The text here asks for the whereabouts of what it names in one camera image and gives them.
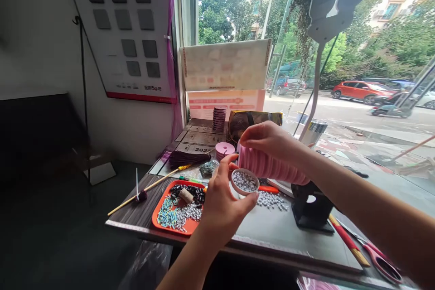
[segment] white wall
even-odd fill
[[[0,85],[64,89],[83,118],[73,0],[0,0],[0,8]],[[172,106],[107,98],[87,43],[85,58],[93,146],[122,160],[152,164],[170,142]]]

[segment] red car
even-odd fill
[[[391,96],[395,92],[377,82],[345,81],[332,90],[332,98],[346,97],[361,100],[364,104],[374,105],[376,96]]]

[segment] pink spool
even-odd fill
[[[220,162],[225,156],[234,154],[236,149],[230,143],[217,143],[215,146],[216,149],[216,159]]]
[[[294,166],[274,159],[260,150],[246,148],[239,143],[237,152],[239,153],[239,167],[252,171],[258,178],[270,178],[299,185],[309,182],[309,179]]]

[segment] stack of spools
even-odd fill
[[[215,106],[213,110],[213,129],[223,131],[225,126],[225,116],[227,115],[226,106]]]
[[[309,179],[295,167],[268,156],[266,153],[237,145],[239,153],[238,166],[252,171],[258,178],[286,181],[305,185]]]
[[[216,149],[216,159],[220,162],[225,156],[234,154],[236,149],[230,143],[217,143]]]

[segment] wooden stick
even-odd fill
[[[331,221],[335,230],[340,235],[340,237],[343,239],[344,243],[349,248],[351,253],[355,256],[358,263],[360,263],[362,266],[370,267],[370,263],[368,262],[368,260],[360,252],[359,248],[357,247],[357,245],[355,245],[355,243],[351,239],[350,235],[346,232],[346,230],[343,229],[341,224],[338,223],[338,221],[334,218],[334,216],[332,214],[329,215],[329,220]]]
[[[167,177],[173,175],[175,172],[179,171],[180,168],[175,169],[174,171],[168,173],[167,175],[165,175],[163,178],[160,178],[159,180],[157,180],[155,183],[153,183],[152,185],[146,187],[144,189],[144,191],[148,191],[151,188],[153,188],[154,186],[157,186],[159,183],[161,183],[163,180],[165,180]],[[120,208],[123,208],[124,206],[126,206],[128,203],[131,203],[134,199],[136,198],[136,196],[133,196],[132,198],[126,200],[124,203],[122,203],[120,206],[118,206],[117,208],[115,208],[114,210],[110,211],[107,216],[111,216],[113,213],[115,213],[117,210],[119,210]]]
[[[391,159],[391,161],[395,161],[395,160],[397,160],[397,159],[400,158],[401,156],[404,156],[405,154],[408,154],[409,152],[415,150],[416,148],[418,148],[418,147],[420,147],[420,146],[426,144],[428,141],[433,140],[434,138],[435,138],[435,135],[429,137],[428,139],[422,141],[421,143],[418,143],[417,145],[411,147],[409,150],[406,150],[405,152],[400,153],[398,156],[393,157],[393,158]]]

